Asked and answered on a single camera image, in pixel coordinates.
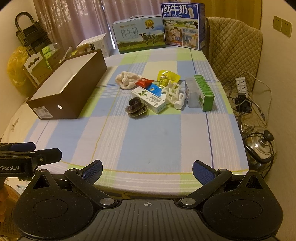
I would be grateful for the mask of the person's left hand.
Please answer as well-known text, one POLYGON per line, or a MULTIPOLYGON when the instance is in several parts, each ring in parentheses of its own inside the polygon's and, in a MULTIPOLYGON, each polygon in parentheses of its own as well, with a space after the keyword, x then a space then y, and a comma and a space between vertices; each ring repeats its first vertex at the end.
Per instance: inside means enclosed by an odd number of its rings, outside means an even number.
POLYGON ((2 189, 0 190, 0 223, 4 222, 5 219, 5 212, 7 209, 7 203, 6 200, 9 197, 9 193, 6 189, 5 186, 2 187, 2 189))

